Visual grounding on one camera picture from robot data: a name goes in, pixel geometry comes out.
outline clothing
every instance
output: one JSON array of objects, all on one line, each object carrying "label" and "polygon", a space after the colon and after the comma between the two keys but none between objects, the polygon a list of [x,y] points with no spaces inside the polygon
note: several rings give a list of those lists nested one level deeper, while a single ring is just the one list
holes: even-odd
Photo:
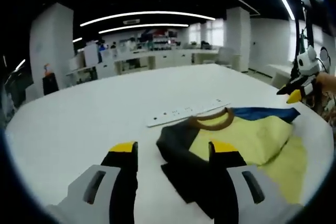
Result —
[{"label": "clothing", "polygon": [[[203,185],[208,183],[209,141],[224,142],[238,150],[225,153],[223,168],[246,164],[263,168],[281,155],[281,149],[292,134],[290,123],[298,115],[295,109],[233,108],[164,127],[157,142],[168,163],[162,166],[163,172],[186,202],[197,202],[206,214],[213,217],[213,210],[208,207],[211,197],[200,196]],[[273,172],[274,167],[281,166],[279,160],[268,164],[264,171],[271,173],[275,182],[281,183],[283,174]]]}]

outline laboratory room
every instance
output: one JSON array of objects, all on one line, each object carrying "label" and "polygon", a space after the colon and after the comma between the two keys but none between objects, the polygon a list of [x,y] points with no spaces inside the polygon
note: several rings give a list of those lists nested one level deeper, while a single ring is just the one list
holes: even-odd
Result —
[{"label": "laboratory room", "polygon": [[6,1],[0,163],[19,200],[4,212],[66,224],[332,215],[334,3]]}]

